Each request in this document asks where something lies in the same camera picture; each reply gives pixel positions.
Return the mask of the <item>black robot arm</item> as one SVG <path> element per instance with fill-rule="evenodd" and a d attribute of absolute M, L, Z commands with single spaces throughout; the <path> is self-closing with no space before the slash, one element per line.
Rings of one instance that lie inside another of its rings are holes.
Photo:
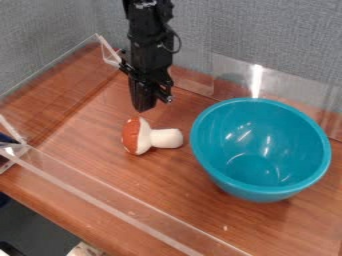
<path fill-rule="evenodd" d="M 171 0 L 123 0 L 131 57 L 119 69 L 129 76 L 131 101 L 138 112 L 153 109 L 157 101 L 173 101 L 174 81 L 169 73 L 174 55 Z"/>

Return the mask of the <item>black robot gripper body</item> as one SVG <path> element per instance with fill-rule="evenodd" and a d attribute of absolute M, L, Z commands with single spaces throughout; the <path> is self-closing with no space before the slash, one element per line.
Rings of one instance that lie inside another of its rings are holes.
<path fill-rule="evenodd" d="M 143 87 L 159 89 L 159 100 L 165 103 L 173 101 L 171 87 L 173 78 L 169 74 L 169 67 L 173 64 L 174 37 L 166 36 L 157 40 L 143 40 L 130 36 L 131 59 L 123 60 L 121 70 L 129 78 L 138 80 Z"/>

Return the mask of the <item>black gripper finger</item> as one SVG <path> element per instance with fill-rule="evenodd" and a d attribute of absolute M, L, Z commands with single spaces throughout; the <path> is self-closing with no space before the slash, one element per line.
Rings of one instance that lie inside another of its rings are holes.
<path fill-rule="evenodd" d="M 159 89 L 157 87 L 145 87 L 141 93 L 141 111 L 149 111 L 157 106 L 159 100 Z"/>
<path fill-rule="evenodd" d="M 134 78 L 129 78 L 129 85 L 130 85 L 133 105 L 137 110 L 142 110 L 145 107 L 143 84 Z"/>

